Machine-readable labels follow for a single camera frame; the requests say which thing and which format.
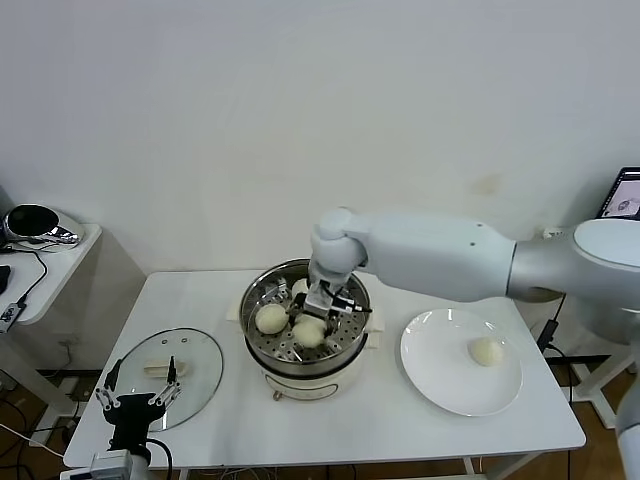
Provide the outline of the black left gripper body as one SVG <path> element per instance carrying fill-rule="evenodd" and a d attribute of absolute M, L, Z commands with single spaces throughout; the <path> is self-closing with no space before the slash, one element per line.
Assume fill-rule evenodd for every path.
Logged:
<path fill-rule="evenodd" d="M 136 450 L 146 446 L 150 425 L 166 412 L 153 393 L 127 394 L 106 412 L 106 422 L 114 427 L 111 450 Z"/>

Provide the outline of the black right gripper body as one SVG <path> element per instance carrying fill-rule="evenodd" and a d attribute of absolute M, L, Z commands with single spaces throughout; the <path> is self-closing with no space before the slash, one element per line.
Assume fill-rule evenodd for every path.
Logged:
<path fill-rule="evenodd" d="M 329 309 L 330 316 L 339 316 L 341 314 L 352 315 L 361 312 L 362 307 L 353 299 L 341 296 L 333 296 L 331 299 L 331 306 Z"/>

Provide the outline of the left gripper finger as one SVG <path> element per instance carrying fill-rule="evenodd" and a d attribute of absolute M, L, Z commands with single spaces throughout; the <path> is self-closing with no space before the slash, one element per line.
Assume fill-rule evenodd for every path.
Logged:
<path fill-rule="evenodd" d="M 181 385 L 177 381 L 177 369 L 175 357 L 171 356 L 167 368 L 166 384 L 164 388 L 156 393 L 148 404 L 152 406 L 164 406 L 168 408 L 181 393 Z"/>
<path fill-rule="evenodd" d="M 118 359 L 113 365 L 112 369 L 106 374 L 104 382 L 101 387 L 95 388 L 95 396 L 101 404 L 103 411 L 109 411 L 116 408 L 119 405 L 115 396 L 115 389 L 119 376 L 122 360 Z"/>

